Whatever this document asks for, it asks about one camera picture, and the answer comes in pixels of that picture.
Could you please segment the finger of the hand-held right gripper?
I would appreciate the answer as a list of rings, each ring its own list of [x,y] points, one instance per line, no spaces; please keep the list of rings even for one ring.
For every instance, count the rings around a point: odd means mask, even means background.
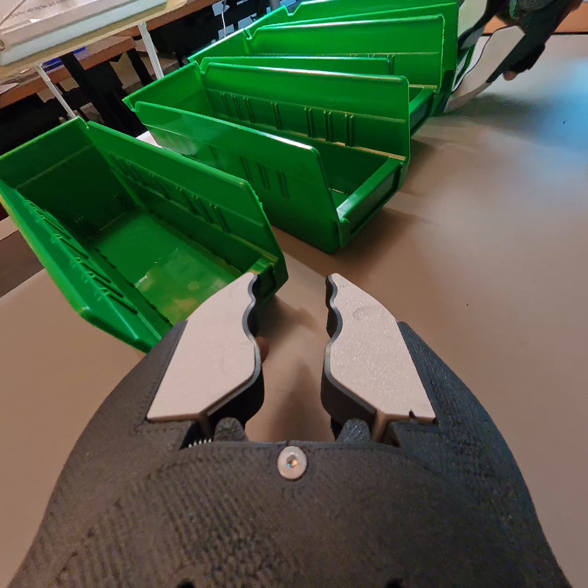
[[[523,39],[525,33],[517,25],[498,29],[482,49],[479,60],[465,74],[460,84],[452,92],[446,104],[446,113],[450,113],[477,97],[490,84],[490,78],[498,71],[501,64]]]
[[[496,14],[496,1],[463,1],[458,11],[458,51],[474,46]]]

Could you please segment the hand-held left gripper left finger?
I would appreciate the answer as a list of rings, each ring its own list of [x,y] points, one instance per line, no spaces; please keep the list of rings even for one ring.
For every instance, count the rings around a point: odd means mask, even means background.
[[[223,419],[244,429],[264,401],[255,338],[256,273],[245,273],[188,318],[146,413],[149,423],[196,423],[212,438]]]

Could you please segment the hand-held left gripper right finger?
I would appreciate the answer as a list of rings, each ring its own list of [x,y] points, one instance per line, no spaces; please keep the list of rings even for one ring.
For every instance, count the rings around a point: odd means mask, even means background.
[[[341,274],[326,278],[327,334],[320,389],[334,435],[352,419],[381,441],[391,422],[430,425],[436,414],[399,322]]]

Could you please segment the green plastic bin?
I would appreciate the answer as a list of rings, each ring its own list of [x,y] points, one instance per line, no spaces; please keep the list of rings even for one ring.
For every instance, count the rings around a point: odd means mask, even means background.
[[[76,118],[1,156],[1,203],[75,312],[142,352],[245,273],[286,283],[254,189]]]
[[[470,47],[458,51],[458,11],[462,1],[307,1],[293,10],[279,8],[248,27],[252,32],[261,25],[301,24],[303,22],[334,22],[373,19],[401,19],[441,14],[445,19],[445,43],[449,57],[445,69],[452,70],[450,95],[459,74],[465,72],[473,55]]]
[[[123,101],[158,145],[245,180],[272,225],[333,253],[406,178],[409,94],[405,77],[211,61]]]
[[[302,56],[387,58],[392,75],[404,76],[410,86],[431,87],[430,114],[441,114],[450,94],[452,70],[445,69],[449,52],[441,14],[401,19],[373,19],[301,24],[261,25],[213,43],[189,57],[200,64],[205,57]]]

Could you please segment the wood-edged white desk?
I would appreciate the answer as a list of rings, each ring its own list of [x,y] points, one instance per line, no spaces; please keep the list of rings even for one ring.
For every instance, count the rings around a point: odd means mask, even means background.
[[[569,13],[569,15],[557,27],[555,34],[586,34],[587,33],[587,12],[584,9],[587,5],[583,4],[581,10]],[[491,35],[496,30],[506,26],[506,23],[493,18],[484,29],[483,35]]]

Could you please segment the white stand rod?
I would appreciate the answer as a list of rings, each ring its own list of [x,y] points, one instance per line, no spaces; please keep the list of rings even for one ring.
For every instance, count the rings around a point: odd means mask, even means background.
[[[64,99],[62,94],[59,92],[59,89],[52,82],[51,78],[44,71],[42,66],[40,64],[36,64],[35,70],[36,70],[37,74],[40,76],[40,78],[44,81],[44,83],[48,86],[49,90],[54,95],[54,97],[57,99],[57,101],[60,103],[60,105],[62,106],[62,108],[64,109],[66,114],[68,115],[69,119],[75,119],[77,117],[76,113],[68,105],[67,101]]]

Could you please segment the white stand strut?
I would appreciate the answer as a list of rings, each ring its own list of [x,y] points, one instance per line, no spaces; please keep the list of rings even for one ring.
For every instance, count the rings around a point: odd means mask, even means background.
[[[162,79],[164,77],[164,73],[163,73],[162,67],[160,65],[158,54],[156,52],[156,48],[153,44],[153,41],[151,39],[151,35],[149,33],[146,22],[141,22],[138,25],[138,29],[139,29],[139,33],[141,35],[143,44],[145,45],[145,49],[148,53],[149,60],[151,62],[151,66],[153,68],[155,77],[157,80]]]

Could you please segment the white page holder bar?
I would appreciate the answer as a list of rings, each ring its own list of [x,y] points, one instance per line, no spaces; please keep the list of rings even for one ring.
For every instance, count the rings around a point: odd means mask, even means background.
[[[4,22],[1,24],[1,66],[165,4],[165,1],[131,1],[125,6],[84,17],[67,12],[45,19]]]

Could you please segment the printed instruction sheet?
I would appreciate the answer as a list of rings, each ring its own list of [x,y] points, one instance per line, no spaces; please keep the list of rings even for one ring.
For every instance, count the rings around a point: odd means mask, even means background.
[[[1,24],[19,19],[45,19],[70,12],[74,15],[93,15],[119,8],[131,1],[1,1]]]

